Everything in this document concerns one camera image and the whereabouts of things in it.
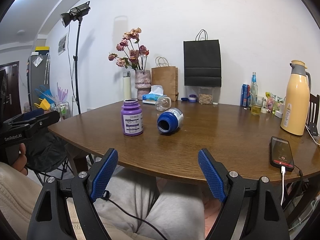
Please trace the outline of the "person's left hand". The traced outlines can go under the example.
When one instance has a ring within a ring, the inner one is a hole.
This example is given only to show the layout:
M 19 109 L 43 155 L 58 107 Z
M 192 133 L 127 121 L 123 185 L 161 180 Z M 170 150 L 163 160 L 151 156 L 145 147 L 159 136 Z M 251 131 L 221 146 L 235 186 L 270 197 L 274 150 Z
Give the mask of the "person's left hand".
M 25 165 L 27 164 L 27 158 L 25 156 L 25 153 L 26 153 L 26 147 L 25 147 L 25 144 L 22 143 L 22 144 L 20 144 L 20 147 L 19 147 L 18 158 L 12 164 L 12 167 L 14 169 L 16 169 L 17 171 L 19 171 L 20 173 L 22 173 L 23 175 L 27 176 L 28 175 L 28 171 L 25 168 Z

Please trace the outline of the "person's beige sleeve forearm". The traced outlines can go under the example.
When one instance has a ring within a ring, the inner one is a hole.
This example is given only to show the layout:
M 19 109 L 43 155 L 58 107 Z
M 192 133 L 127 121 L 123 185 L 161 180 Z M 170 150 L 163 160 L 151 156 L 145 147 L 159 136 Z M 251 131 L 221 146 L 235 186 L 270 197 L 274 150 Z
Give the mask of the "person's beige sleeve forearm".
M 27 239 L 28 227 L 42 186 L 1 163 L 1 212 L 21 239 Z

